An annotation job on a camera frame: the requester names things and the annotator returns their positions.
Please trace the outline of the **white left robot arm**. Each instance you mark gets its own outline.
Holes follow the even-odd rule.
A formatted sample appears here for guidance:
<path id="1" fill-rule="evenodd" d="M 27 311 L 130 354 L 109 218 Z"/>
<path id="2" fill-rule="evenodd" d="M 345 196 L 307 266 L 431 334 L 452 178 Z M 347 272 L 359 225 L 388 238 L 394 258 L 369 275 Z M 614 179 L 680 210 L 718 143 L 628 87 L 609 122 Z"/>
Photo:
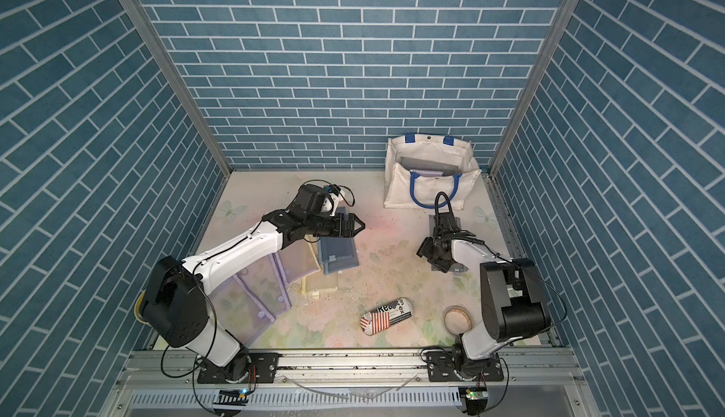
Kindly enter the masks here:
<path id="1" fill-rule="evenodd" d="M 215 367 L 243 368 L 247 349 L 222 328 L 211 294 L 253 262 L 309 236 L 355 237 L 366 225 L 353 213 L 339 213 L 341 203 L 354 206 L 349 187 L 314 179 L 298 188 L 286 208 L 267 213 L 226 243 L 183 260 L 159 260 L 137 301 L 138 317 L 170 347 L 188 349 Z"/>

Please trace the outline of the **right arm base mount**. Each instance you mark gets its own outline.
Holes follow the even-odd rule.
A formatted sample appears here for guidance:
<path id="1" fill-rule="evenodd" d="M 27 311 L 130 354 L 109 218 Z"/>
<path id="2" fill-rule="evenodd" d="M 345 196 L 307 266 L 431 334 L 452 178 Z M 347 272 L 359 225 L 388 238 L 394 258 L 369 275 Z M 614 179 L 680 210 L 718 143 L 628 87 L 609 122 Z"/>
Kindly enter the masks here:
<path id="1" fill-rule="evenodd" d="M 470 360 L 462 353 L 439 347 L 423 349 L 419 357 L 427 366 L 430 382 L 484 383 L 505 379 L 498 359 Z"/>

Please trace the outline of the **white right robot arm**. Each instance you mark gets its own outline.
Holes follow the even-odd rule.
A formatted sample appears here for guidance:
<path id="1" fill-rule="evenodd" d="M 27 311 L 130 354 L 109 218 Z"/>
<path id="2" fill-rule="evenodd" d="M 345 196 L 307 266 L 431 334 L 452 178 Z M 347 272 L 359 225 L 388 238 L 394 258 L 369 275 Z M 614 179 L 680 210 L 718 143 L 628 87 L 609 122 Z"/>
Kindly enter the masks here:
<path id="1" fill-rule="evenodd" d="M 503 347 L 552 327 L 546 281 L 538 275 L 535 263 L 494 251 L 462 229 L 452 213 L 430 217 L 430 235 L 417 255 L 440 272 L 462 265 L 480 274 L 483 322 L 458 337 L 455 349 L 461 360 L 490 358 Z"/>

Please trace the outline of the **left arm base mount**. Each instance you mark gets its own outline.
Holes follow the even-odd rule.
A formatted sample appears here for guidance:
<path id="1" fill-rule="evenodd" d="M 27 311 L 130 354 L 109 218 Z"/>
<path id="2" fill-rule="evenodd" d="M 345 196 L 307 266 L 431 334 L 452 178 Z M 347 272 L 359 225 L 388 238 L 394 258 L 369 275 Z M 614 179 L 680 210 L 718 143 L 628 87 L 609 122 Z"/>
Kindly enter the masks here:
<path id="1" fill-rule="evenodd" d="M 224 367 L 202 360 L 197 381 L 200 384 L 271 384 L 281 355 L 273 352 L 243 352 Z"/>

